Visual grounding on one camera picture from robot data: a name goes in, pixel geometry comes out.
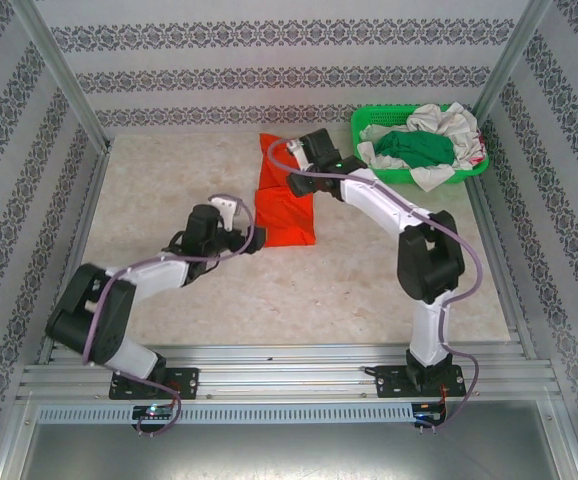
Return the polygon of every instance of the green cloth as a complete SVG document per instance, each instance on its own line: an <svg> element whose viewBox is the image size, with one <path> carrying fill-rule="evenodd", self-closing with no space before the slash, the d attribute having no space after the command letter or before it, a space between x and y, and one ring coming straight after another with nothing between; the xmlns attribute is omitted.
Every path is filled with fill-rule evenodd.
<svg viewBox="0 0 578 480"><path fill-rule="evenodd" d="M455 159L451 140L429 132L389 132L374 150L376 155L401 158L411 168L451 165Z"/></svg>

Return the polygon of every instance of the perforated metal strip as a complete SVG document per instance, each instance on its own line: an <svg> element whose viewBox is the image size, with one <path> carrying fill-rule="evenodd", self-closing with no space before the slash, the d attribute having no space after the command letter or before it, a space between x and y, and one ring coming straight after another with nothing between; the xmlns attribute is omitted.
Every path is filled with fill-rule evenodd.
<svg viewBox="0 0 578 480"><path fill-rule="evenodd" d="M39 424L127 424L131 405L47 405ZM182 424L288 424L412 422L410 403L353 403L338 405L185 405ZM166 423L150 421L149 423Z"/></svg>

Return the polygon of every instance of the white cloth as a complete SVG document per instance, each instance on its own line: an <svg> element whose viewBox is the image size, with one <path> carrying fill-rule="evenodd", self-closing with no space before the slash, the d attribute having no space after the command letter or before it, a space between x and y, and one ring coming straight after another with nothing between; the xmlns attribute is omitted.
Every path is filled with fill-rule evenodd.
<svg viewBox="0 0 578 480"><path fill-rule="evenodd" d="M373 144L393 131L437 133L446 136L453 143L453 152L456 157L453 165L419 167L411 170L411 176L416 183L427 192L450 178L455 170L472 170L474 164L481 161L486 154L484 146L480 143L476 118L459 103L452 104L444 112L440 111L438 105L431 103L418 107L409 115L406 125L393 127L368 125L360 132L360 139L363 143L358 145L358 151L362 160L377 169L409 168L400 158L376 155L374 152Z"/></svg>

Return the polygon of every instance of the cable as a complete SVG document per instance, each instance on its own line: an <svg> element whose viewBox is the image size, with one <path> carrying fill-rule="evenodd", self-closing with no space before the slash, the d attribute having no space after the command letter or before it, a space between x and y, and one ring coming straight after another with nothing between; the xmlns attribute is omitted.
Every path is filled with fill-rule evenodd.
<svg viewBox="0 0 578 480"><path fill-rule="evenodd" d="M107 296L109 295L109 291L111 290L111 287L116 282L116 280L118 280L125 273L128 273L134 269L139 269L139 268L143 268L143 267L146 267L149 265L160 263L164 260L167 260L167 261L173 260L173 261L178 261L178 262L207 262L207 261L215 261L216 258L219 258L219 260L218 260L218 263L219 263L219 262L223 262L225 260L230 260L234 257L237 257L238 255L243 253L249 247L249 244L251 244L251 241L253 240L253 236L255 233L254 218L253 218L253 214L251 213L251 210L249 209L249 207L247 207L247 205L245 204L245 202L241 198L235 197L233 195L229 195L226 193L218 193L218 194L212 195L209 197L209 201L211 201L215 197L222 197L222 198L226 198L228 200L237 202L238 205L240 205L240 207L242 207L242 209L247 214L247 217L249 219L249 232L247 234L247 238L245 240L245 243L242 245L242 247L240 247L235 252L227 254L223 257L215 257L215 256L214 257L192 257L192 256L184 256L184 255L158 256L158 257L149 258L146 260L141 260L140 262L136 262L136 263L129 265L128 267L125 267L122 270L116 272L105 284L104 288L102 289L102 292L100 293L100 298L98 299L98 303L96 304L96 309L94 311L93 318L91 319L91 324L89 326L89 332L87 333L87 340L86 340L85 346L82 350L82 364L83 365L86 365L87 363L89 363L89 355L91 353L91 347L93 345L93 340L95 337L96 329L98 328L98 322L100 321L100 315L101 315L102 310L104 308L105 301L107 300ZM122 375L123 377L125 377L128 380L131 380L133 382L142 383L143 385L153 387L153 388L159 388L160 390L171 394L174 398L175 403L177 403L178 408L176 409L176 414L174 416L172 416L171 419L169 420L169 422L166 423L165 425L163 425L160 429L156 430L155 432L149 433L150 437L154 437L156 435L160 435L160 434L166 432L178 421L178 418L180 418L180 413L182 412L182 399L180 398L180 395L178 394L178 392L176 392L174 389L169 388L165 385L161 385L159 383L152 382L150 380L145 380L143 378L136 377L136 376L131 375L129 373L125 373L125 372L121 372L121 371L117 371L116 373L118 375ZM140 429L140 426L141 426L143 420L144 420L144 418L141 418L140 420L138 420L138 424L136 426L136 430L138 430L138 435L142 435L143 433L146 433Z"/></svg>
<svg viewBox="0 0 578 480"><path fill-rule="evenodd" d="M473 295L476 292L476 290L478 290L478 288L480 288L480 285L482 284L482 277L483 277L482 263L480 262L480 259L478 258L478 254L473 249L473 247L471 245L469 245L457 233L448 229L444 225L440 225L439 223L434 222L432 219L425 217L424 215L420 215L418 212L416 212L416 210L414 208L407 205L406 202L402 201L397 195L395 195L390 188L387 188L386 186L384 186L380 183L377 183L377 182L372 181L372 180L367 180L366 178L357 177L354 175L344 175L344 174L340 174L340 173L317 173L317 172L309 172L309 171L303 172L302 170L299 170L297 168L292 168L292 167L289 167L288 165L284 165L284 164L280 163L274 157L274 150L279 145L287 143L288 141L289 140L287 140L287 139L280 138L280 139L276 140L275 142L273 142L271 145L269 145L269 148L267 149L267 158L269 158L269 160L271 160L271 162L276 167L278 167L278 168L280 168L286 172L295 173L298 175L302 175L304 177L328 178L328 179L332 179L332 180L351 180L354 182L359 182L359 183L364 183L365 185L369 185L370 187L377 189L382 194L387 196L396 205L398 205L405 212L407 212L407 214L413 216L414 218L416 218L417 220L420 220L421 222L426 223L427 225L435 228L436 230L441 231L445 235L449 236L450 238L452 238L453 240L458 242L473 259L473 262L474 262L475 267L476 267L476 281L474 282L472 287L469 290L467 290L466 292L461 293L460 295L456 295L455 297L451 297L451 298L445 300L442 303L442 305L440 306L440 316L439 316L439 321L438 321L438 338L440 340L440 344L447 352L451 353L452 355L455 355L457 357L468 358L469 360L471 360L473 362L473 366L474 366L473 380L471 381L471 385L469 385L469 388L467 389L465 396L463 397L462 401L460 402L460 404L458 405L456 410L453 412L453 414L450 417L448 417L442 423L442 425L440 425L438 428L440 428L441 426L442 427L445 426L451 419L453 419L464 408L465 404L467 403L467 400L469 400L469 397L471 397L471 394L473 393L473 390L476 387L476 383L478 382L478 376L480 374L480 365L478 364L478 360L476 359L476 357L474 357L473 355L471 355L469 353L459 352L458 350L454 350L449 345L447 345L445 338L444 338L444 324L445 324L445 314L447 311L447 307L449 305L451 305L452 303L455 303L455 302L463 300L467 297L470 297L471 295Z"/></svg>

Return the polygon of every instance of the laundry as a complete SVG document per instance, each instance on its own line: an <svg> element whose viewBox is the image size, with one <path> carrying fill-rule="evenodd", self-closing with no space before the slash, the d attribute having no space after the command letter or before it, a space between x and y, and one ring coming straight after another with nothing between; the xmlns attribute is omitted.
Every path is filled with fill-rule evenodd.
<svg viewBox="0 0 578 480"><path fill-rule="evenodd" d="M267 230L265 247L315 245L313 195L296 197L287 186L288 173L276 167L267 157L267 149L279 137L260 134L262 167L255 195L256 225ZM280 163L297 168L286 148L279 146L274 157Z"/></svg>
<svg viewBox="0 0 578 480"><path fill-rule="evenodd" d="M435 166L409 165L402 157L392 156L391 152L381 152L378 143L391 132L427 132L442 135L448 138L453 145L454 161L450 168L443 162ZM405 125L384 127L382 125L368 125L360 132L358 144L360 158L375 169L411 168L414 181L425 191L430 191L448 178L456 170L472 170L486 157L484 142L478 130L476 118L459 103L452 104L446 111L440 107L427 104L418 107L408 118Z"/></svg>
<svg viewBox="0 0 578 480"><path fill-rule="evenodd" d="M411 168L454 162L453 143L447 137L423 131L392 131L376 143L377 155L401 158Z"/></svg>

